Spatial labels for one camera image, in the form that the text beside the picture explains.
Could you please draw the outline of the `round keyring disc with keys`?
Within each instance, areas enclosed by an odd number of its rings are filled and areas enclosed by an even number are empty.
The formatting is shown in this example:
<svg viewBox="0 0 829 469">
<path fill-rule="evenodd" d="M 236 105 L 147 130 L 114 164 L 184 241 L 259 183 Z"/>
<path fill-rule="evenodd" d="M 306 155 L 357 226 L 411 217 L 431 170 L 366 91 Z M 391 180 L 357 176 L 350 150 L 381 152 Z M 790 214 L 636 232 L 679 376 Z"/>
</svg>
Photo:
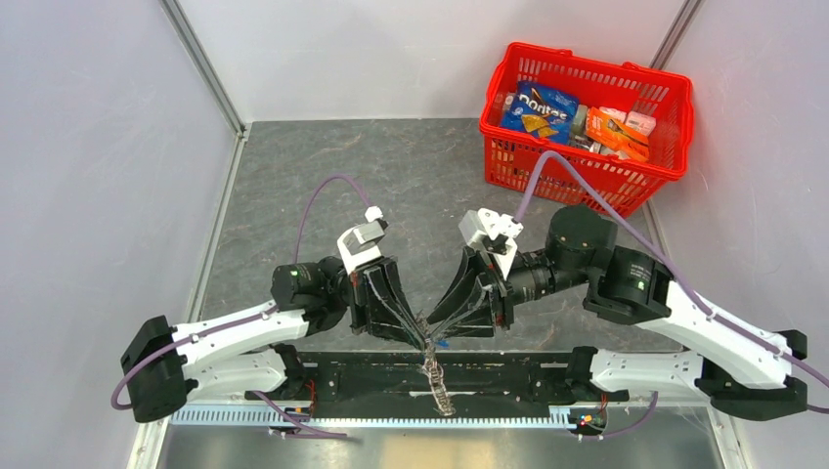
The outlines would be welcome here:
<svg viewBox="0 0 829 469">
<path fill-rule="evenodd" d="M 429 332 L 428 323 L 424 315 L 419 315 L 416 321 L 418 329 L 424 335 L 421 373 L 426 376 L 438 413 L 443 417 L 453 416 L 456 409 L 444 382 L 444 369 L 437 360 L 435 341 Z"/>
</svg>

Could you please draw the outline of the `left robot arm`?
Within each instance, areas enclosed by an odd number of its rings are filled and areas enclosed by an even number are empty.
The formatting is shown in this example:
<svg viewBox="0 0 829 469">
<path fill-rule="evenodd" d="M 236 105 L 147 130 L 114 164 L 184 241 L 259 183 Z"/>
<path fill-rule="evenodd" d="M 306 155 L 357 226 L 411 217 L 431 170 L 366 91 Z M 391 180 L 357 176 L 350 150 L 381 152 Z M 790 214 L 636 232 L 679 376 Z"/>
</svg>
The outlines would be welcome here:
<svg viewBox="0 0 829 469">
<path fill-rule="evenodd" d="M 333 256 L 281 265 L 273 271 L 271 295 L 212 320 L 146 320 L 120 358 L 123 377 L 111 406 L 150 423 L 203 397 L 277 392 L 297 398 L 307 374 L 287 341 L 331 330 L 345 316 L 359 333 L 426 346 L 427 329 L 414 316 L 390 257 L 356 268 Z"/>
</svg>

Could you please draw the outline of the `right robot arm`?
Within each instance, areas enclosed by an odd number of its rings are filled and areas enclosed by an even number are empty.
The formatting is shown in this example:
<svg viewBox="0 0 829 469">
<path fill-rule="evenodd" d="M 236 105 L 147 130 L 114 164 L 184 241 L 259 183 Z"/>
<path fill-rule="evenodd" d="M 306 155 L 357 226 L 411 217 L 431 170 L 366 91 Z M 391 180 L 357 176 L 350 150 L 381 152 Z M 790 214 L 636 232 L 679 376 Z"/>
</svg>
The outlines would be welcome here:
<svg viewBox="0 0 829 469">
<path fill-rule="evenodd" d="M 656 392 L 707 400 L 751 421 L 804 412 L 807 385 L 791 359 L 807 352 L 797 330 L 768 332 L 732 316 L 709 319 L 654 257 L 620 246 L 617 225 L 584 205 L 551 217 L 545 245 L 520 252 L 508 217 L 480 209 L 460 223 L 466 245 L 458 272 L 428 316 L 435 336 L 491 337 L 509 328 L 517 306 L 583 286 L 584 308 L 601 320 L 658 333 L 681 345 L 672 353 L 575 348 L 564 373 L 578 401 Z"/>
</svg>

